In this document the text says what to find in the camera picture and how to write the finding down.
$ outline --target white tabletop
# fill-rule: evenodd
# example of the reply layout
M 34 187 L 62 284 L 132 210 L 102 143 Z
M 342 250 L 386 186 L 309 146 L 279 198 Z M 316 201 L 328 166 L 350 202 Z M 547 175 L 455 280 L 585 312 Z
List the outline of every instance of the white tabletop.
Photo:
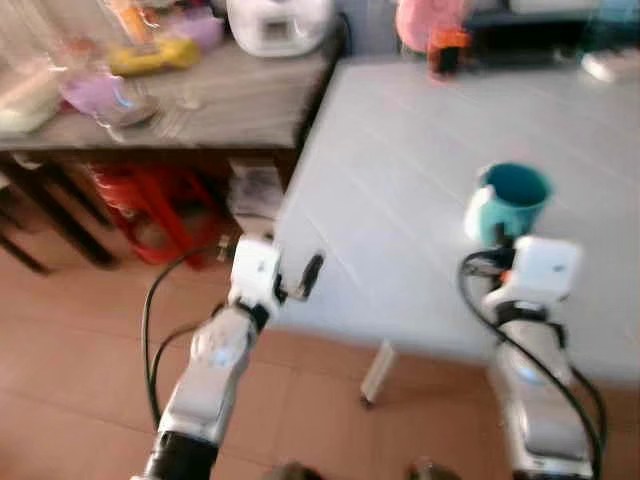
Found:
M 477 171 L 520 161 L 555 196 L 535 226 L 585 249 L 557 321 L 592 373 L 640 377 L 640 85 L 580 71 L 487 73 L 434 86 L 423 64 L 342 65 L 278 222 L 285 278 L 318 249 L 308 304 L 281 322 L 486 358 L 493 339 L 455 288 Z

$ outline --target wooden table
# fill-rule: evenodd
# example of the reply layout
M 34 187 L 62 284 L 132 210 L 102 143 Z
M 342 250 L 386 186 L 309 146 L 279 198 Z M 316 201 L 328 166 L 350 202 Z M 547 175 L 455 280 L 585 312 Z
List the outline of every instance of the wooden table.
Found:
M 260 158 L 275 164 L 286 187 L 343 45 L 342 31 L 336 31 L 310 55 L 263 59 L 229 39 L 189 70 L 133 82 L 161 105 L 162 113 L 147 125 L 110 134 L 88 116 L 61 112 L 27 137 L 0 139 L 0 172 L 87 259 L 107 266 L 111 254 L 11 153 L 59 163 L 162 162 L 224 175 L 231 158 Z

